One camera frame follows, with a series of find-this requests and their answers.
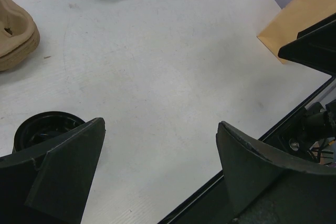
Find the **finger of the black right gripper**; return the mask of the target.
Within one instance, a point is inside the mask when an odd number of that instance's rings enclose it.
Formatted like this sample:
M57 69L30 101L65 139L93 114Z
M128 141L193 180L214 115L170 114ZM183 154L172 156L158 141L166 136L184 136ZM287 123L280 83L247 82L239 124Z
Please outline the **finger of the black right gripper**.
M335 14L297 34L296 40L282 46L280 59L335 75Z

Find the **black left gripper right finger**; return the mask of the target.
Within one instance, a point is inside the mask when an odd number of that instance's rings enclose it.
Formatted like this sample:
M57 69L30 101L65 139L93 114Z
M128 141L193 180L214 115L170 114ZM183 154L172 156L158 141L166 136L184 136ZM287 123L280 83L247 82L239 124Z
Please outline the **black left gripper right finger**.
M231 218L242 223L335 223L335 168L220 122L216 144Z

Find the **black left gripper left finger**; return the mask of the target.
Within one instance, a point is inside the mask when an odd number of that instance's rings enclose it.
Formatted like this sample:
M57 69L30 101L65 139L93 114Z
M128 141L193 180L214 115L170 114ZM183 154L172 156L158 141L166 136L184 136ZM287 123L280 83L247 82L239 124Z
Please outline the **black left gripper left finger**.
M1 157L1 223L80 223L105 134L94 118Z

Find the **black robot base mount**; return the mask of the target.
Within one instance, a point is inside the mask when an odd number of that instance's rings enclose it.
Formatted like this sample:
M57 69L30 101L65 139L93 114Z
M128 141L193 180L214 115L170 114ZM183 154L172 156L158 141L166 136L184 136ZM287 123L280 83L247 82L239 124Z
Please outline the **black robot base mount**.
M292 156L335 168L335 99L330 79L261 138ZM163 223L242 223L231 218L223 169L176 207Z

